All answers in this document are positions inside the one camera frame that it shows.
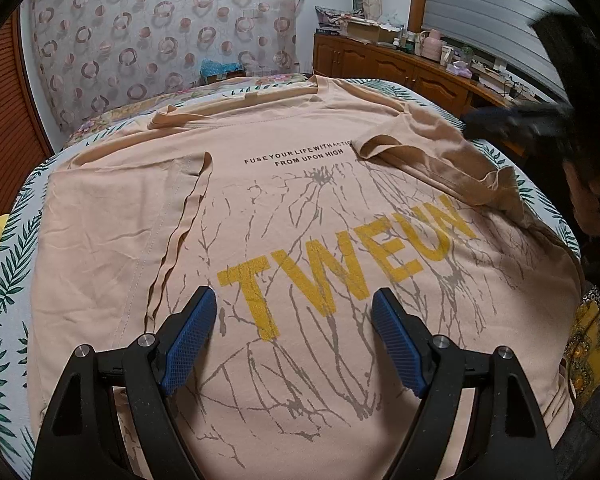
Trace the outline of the person right hand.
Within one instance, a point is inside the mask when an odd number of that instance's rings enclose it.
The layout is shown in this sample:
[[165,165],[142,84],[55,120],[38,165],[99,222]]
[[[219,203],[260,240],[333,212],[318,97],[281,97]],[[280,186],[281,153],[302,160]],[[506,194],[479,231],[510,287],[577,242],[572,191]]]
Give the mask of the person right hand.
[[572,162],[562,163],[569,186],[574,218],[589,236],[600,236],[600,174],[585,182]]

